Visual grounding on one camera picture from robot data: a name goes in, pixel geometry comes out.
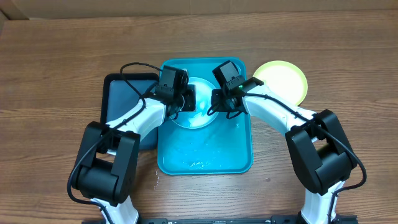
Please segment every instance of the blue tray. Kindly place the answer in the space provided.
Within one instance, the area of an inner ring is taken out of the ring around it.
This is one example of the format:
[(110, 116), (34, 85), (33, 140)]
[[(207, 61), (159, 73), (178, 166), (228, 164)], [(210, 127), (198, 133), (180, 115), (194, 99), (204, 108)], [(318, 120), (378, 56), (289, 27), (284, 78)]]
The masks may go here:
[[(220, 88), (212, 70), (227, 60), (234, 62), (246, 77), (243, 62), (233, 57), (171, 59), (162, 68), (168, 65), (186, 69), (190, 79), (202, 78)], [(226, 113), (218, 113), (210, 124), (198, 129), (166, 121), (158, 129), (157, 144), (157, 163), (168, 175), (240, 174), (253, 163), (251, 123), (246, 114), (228, 120)]]

